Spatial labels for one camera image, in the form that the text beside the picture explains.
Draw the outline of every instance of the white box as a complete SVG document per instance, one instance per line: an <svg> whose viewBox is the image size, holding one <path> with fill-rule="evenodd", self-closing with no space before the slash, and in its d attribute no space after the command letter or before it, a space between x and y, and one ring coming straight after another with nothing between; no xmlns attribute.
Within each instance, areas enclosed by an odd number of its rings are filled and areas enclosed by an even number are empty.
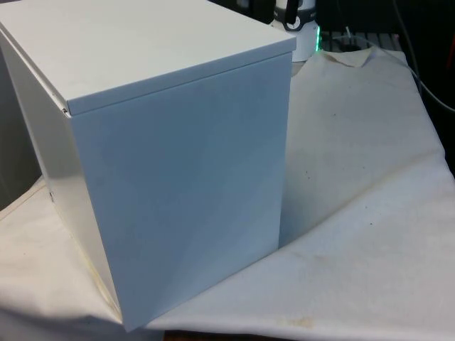
<svg viewBox="0 0 455 341"><path fill-rule="evenodd" d="M22 0L0 33L51 197L126 329L277 248L291 36L204 0Z"/></svg>

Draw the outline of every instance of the white cloth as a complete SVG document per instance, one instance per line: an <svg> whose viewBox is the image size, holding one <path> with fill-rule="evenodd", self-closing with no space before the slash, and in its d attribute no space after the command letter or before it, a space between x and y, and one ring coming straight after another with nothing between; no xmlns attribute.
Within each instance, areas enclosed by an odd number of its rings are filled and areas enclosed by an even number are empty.
<svg viewBox="0 0 455 341"><path fill-rule="evenodd" d="M453 340L455 184L409 72L313 56L292 80L287 158L282 243L311 231L132 335L37 184L0 213L0 337Z"/></svg>

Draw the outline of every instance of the black and white device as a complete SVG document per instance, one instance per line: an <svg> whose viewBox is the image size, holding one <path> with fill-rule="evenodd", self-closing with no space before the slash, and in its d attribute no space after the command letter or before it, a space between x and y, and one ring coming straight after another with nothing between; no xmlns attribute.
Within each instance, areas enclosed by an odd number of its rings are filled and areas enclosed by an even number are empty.
<svg viewBox="0 0 455 341"><path fill-rule="evenodd" d="M319 49L319 27L315 19L316 0L277 0L272 26L296 36L293 62L303 62Z"/></svg>

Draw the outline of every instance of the box lid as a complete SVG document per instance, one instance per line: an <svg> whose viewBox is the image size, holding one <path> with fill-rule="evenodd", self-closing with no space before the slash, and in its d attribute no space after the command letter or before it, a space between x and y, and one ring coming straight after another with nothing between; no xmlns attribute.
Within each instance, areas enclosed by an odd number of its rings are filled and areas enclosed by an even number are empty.
<svg viewBox="0 0 455 341"><path fill-rule="evenodd" d="M0 30L72 115L295 49L206 0L14 1Z"/></svg>

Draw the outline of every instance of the green light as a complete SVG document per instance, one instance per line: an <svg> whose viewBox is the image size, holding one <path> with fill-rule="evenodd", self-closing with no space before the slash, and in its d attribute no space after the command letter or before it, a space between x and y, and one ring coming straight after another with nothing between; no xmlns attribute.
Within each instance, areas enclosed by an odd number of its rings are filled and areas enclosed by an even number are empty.
<svg viewBox="0 0 455 341"><path fill-rule="evenodd" d="M315 49L315 52L318 52L321 49L320 44L321 44L321 27L318 26L318 30L316 31L316 49Z"/></svg>

